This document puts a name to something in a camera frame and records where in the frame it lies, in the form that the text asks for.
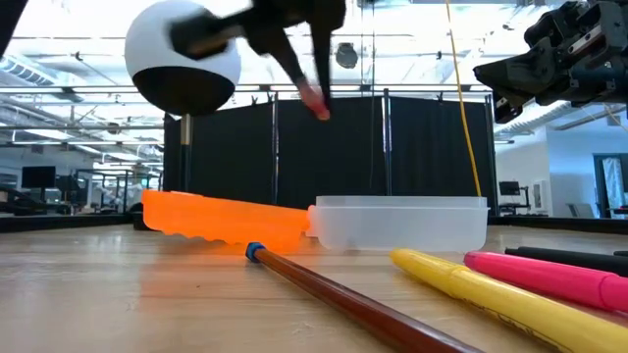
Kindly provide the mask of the black curtain partition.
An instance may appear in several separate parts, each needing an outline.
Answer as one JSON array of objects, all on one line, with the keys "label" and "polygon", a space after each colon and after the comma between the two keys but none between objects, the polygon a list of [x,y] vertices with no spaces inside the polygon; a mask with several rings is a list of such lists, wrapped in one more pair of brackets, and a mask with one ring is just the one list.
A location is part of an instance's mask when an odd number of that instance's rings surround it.
[{"label": "black curtain partition", "polygon": [[497,203],[483,103],[337,98],[327,122],[297,100],[195,118],[189,192],[305,209],[318,196],[477,196]]}]

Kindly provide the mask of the black computer monitor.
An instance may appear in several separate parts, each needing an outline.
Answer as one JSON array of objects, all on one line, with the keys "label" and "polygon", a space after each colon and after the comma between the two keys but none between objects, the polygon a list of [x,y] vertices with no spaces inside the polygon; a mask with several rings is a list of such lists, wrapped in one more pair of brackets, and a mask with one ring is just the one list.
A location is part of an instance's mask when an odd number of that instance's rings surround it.
[{"label": "black computer monitor", "polygon": [[22,188],[53,188],[55,185],[55,166],[22,167]]}]

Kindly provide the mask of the dark framed doorway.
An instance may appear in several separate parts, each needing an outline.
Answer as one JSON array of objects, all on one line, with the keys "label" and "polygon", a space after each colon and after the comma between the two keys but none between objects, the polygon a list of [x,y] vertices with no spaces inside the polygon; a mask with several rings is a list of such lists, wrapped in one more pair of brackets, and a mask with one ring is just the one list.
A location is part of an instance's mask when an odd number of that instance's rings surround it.
[{"label": "dark framed doorway", "polygon": [[628,153],[593,158],[600,218],[628,220]]}]

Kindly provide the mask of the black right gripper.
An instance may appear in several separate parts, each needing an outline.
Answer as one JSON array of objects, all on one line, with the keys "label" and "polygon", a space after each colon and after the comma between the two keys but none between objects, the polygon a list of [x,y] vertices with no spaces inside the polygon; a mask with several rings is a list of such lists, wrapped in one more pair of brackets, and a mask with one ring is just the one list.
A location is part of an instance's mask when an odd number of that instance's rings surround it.
[{"label": "black right gripper", "polygon": [[528,27],[524,41],[525,54],[474,68],[494,91],[497,123],[530,102],[628,103],[628,0],[567,1]]}]

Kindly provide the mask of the black aluminium table frame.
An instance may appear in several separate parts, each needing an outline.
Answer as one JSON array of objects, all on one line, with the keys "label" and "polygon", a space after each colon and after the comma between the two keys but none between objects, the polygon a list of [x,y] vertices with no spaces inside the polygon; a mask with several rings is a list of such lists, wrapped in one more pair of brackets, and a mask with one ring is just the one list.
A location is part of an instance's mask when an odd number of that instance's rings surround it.
[{"label": "black aluminium table frame", "polygon": [[[105,227],[132,224],[147,227],[137,215],[26,216],[0,218],[0,233],[76,227]],[[488,217],[489,226],[533,227],[628,235],[628,220],[548,218],[532,216]]]}]

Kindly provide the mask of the brown pencil blue end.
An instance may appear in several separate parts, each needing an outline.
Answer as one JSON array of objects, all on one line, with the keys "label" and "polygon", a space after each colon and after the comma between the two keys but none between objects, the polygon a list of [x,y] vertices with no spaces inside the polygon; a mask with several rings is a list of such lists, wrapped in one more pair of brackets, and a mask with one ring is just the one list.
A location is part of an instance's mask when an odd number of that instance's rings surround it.
[{"label": "brown pencil blue end", "polygon": [[342,312],[397,353],[484,353],[366,295],[251,242],[246,257]]}]

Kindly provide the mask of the clear plastic supply box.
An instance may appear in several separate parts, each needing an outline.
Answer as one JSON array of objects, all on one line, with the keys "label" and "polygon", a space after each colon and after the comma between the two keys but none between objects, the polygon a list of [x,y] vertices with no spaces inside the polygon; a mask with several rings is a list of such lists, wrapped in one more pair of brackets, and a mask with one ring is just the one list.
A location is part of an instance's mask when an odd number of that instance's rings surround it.
[{"label": "clear plastic supply box", "polygon": [[306,234],[334,251],[467,252],[484,246],[490,208],[470,196],[318,196]]}]

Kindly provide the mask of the yellow highlighter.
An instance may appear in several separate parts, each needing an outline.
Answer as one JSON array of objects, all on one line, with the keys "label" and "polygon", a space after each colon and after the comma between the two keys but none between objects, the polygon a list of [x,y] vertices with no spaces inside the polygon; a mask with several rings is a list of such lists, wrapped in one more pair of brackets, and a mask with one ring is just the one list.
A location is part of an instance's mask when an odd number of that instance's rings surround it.
[{"label": "yellow highlighter", "polygon": [[559,353],[628,353],[628,328],[425,253],[394,249],[390,257],[413,278]]}]

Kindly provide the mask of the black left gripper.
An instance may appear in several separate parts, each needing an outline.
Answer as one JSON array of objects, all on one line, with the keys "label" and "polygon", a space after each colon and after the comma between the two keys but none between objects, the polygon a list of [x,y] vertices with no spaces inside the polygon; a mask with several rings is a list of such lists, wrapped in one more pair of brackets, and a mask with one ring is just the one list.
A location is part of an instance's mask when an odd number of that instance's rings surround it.
[{"label": "black left gripper", "polygon": [[[169,39],[175,52],[189,59],[205,59],[225,51],[233,38],[251,39],[256,33],[307,23],[314,26],[313,54],[317,76],[323,101],[329,106],[331,31],[343,26],[345,14],[345,0],[251,0],[248,8],[223,18],[199,10],[172,20],[169,22]],[[273,43],[272,55],[296,86],[304,104],[316,106],[319,95],[309,84],[285,38]]]}]

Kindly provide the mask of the black pen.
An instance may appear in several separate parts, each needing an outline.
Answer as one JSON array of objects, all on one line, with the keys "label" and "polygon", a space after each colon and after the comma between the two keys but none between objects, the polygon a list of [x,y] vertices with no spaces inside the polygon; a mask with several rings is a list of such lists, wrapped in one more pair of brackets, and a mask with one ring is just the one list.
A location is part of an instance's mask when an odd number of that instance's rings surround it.
[{"label": "black pen", "polygon": [[507,255],[610,272],[628,277],[628,257],[538,247],[506,248]]}]

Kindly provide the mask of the round black ceiling fixture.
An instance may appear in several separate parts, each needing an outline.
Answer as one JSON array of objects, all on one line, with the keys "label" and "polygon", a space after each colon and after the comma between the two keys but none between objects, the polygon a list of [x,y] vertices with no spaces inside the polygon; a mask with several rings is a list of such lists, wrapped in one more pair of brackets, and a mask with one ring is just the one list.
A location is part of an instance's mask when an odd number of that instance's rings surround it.
[{"label": "round black ceiling fixture", "polygon": [[353,69],[358,62],[358,55],[353,44],[342,42],[336,50],[336,62],[344,69]]}]

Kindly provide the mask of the orange plastic basket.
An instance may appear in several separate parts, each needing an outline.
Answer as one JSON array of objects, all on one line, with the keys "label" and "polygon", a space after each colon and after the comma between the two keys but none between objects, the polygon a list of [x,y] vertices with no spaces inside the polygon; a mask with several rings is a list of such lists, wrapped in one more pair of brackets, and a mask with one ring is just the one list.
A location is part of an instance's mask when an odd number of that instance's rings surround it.
[{"label": "orange plastic basket", "polygon": [[167,235],[230,245],[260,242],[277,252],[297,249],[309,228],[305,210],[192,193],[145,190],[142,204],[144,223]]}]

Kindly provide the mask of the white globe lamp black base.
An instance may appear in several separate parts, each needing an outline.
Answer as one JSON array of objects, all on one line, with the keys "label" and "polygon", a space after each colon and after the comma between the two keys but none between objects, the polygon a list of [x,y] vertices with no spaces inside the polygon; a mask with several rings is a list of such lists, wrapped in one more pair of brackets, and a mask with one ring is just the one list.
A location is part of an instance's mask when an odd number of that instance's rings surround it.
[{"label": "white globe lamp black base", "polygon": [[193,120],[224,106],[239,82],[236,44],[209,29],[217,20],[192,0],[160,0],[142,10],[126,33],[131,82],[164,113],[165,191],[189,191]]}]

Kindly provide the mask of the pink highlighter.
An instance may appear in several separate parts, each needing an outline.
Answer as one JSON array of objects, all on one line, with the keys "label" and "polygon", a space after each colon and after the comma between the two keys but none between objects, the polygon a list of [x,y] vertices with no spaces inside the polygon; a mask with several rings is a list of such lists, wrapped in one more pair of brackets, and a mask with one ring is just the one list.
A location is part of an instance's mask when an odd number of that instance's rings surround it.
[{"label": "pink highlighter", "polygon": [[464,264],[520,288],[605,311],[628,313],[628,277],[493,252],[467,252]]}]

